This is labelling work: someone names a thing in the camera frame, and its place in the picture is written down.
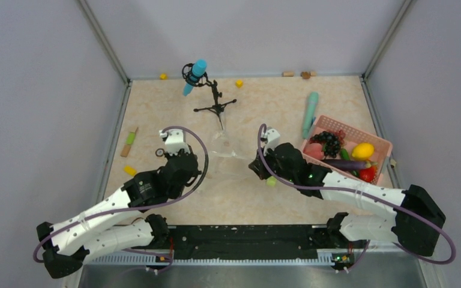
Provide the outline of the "black grape bunch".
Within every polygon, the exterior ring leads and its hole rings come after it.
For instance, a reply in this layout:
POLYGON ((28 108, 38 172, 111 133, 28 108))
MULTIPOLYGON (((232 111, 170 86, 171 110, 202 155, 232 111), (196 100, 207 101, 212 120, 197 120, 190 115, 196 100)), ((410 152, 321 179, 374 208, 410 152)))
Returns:
POLYGON ((319 143, 322 145, 322 152, 324 157, 336 158, 342 149, 342 141, 340 137, 332 132, 323 131, 315 134, 309 140, 312 143, 319 143))

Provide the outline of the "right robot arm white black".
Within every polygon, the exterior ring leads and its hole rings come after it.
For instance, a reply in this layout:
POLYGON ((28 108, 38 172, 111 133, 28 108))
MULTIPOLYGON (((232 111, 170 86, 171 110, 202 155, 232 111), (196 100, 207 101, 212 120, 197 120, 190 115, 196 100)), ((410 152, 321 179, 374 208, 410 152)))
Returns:
POLYGON ((259 179, 273 175, 289 182, 307 197, 347 203, 369 212, 339 212, 328 220, 328 240, 335 247, 350 241, 375 240, 399 244, 410 253, 430 257, 446 216, 420 186, 385 188, 343 175, 327 166, 309 163, 290 143, 267 152, 259 150, 249 164, 259 179))

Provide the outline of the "clear zip top bag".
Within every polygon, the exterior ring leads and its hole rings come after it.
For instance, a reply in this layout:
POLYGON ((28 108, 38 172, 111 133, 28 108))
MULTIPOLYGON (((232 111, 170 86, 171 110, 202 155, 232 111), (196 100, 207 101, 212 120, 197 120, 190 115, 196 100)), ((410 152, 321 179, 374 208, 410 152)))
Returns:
POLYGON ((249 176, 248 165, 252 161, 236 137, 226 130, 218 130, 208 145, 209 170, 212 176, 245 179, 249 176))

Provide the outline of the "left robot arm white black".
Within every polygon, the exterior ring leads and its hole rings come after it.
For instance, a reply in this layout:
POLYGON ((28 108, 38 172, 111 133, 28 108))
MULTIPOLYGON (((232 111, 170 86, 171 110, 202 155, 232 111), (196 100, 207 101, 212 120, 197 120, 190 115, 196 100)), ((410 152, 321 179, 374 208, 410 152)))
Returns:
POLYGON ((143 213, 164 207, 192 191, 202 183, 208 170, 198 167, 197 156, 182 153, 168 157, 167 163, 156 170, 139 172, 114 193, 64 222, 43 222, 37 226, 39 248, 49 275, 63 278, 90 261, 128 248, 159 249, 166 245, 170 232, 166 220, 151 214, 126 226, 119 222, 139 218, 143 213))

